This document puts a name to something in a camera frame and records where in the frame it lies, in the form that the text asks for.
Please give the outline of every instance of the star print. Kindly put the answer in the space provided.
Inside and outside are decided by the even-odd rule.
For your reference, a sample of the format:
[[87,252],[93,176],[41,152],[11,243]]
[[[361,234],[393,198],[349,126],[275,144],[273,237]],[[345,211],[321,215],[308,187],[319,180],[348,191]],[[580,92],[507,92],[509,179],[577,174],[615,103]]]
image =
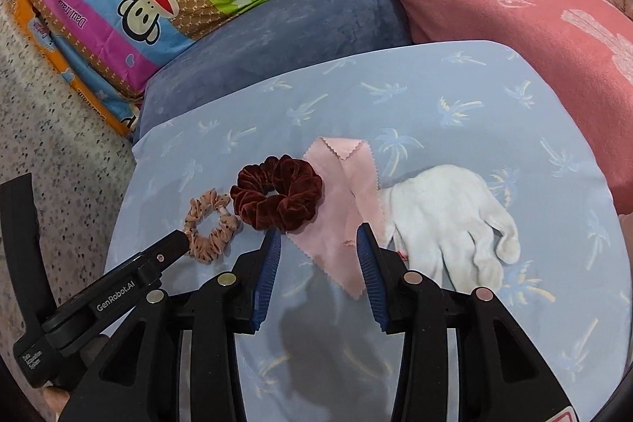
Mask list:
[[244,6],[248,6],[251,2],[252,0],[234,0],[233,5],[238,8],[243,8]]

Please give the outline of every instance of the blue velvet pillow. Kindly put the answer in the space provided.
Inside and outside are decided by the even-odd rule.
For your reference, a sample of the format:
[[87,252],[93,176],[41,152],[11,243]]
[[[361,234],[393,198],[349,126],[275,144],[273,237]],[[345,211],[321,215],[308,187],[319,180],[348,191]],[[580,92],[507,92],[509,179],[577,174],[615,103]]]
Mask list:
[[137,139],[284,72],[410,44],[398,0],[270,0],[205,36],[150,79]]

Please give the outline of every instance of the screw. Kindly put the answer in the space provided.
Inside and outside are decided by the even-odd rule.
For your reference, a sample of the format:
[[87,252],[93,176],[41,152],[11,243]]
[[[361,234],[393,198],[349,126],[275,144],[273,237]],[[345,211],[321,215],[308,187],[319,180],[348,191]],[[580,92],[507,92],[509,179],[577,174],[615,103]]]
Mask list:
[[491,301],[495,297],[488,288],[477,288],[475,295],[477,299],[485,302]]
[[162,290],[152,290],[148,293],[146,299],[150,304],[158,304],[165,298]]
[[232,272],[225,272],[221,276],[218,277],[218,283],[221,286],[230,286],[237,281],[237,276]]
[[419,285],[422,283],[423,279],[422,274],[416,272],[415,270],[409,270],[409,272],[404,275],[404,281],[410,285]]

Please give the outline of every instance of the dark red velvet scrunchie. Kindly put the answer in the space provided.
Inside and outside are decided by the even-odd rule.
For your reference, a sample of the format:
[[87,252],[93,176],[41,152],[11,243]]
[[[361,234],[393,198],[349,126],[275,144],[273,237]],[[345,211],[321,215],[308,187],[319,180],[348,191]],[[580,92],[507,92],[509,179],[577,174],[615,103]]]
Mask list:
[[[235,214],[258,231],[269,227],[294,231],[317,214],[322,189],[323,181],[312,165],[284,154],[244,167],[230,194]],[[277,194],[267,197],[274,190]]]

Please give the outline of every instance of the speckled gray surface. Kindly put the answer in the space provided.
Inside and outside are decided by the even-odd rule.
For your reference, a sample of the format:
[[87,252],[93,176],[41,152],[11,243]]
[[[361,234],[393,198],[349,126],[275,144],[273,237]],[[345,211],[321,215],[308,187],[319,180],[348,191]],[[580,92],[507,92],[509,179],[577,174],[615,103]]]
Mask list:
[[[72,91],[0,9],[0,182],[32,172],[53,294],[64,301],[103,271],[134,170],[130,145]],[[11,348],[22,320],[0,239],[0,353],[31,402]]]

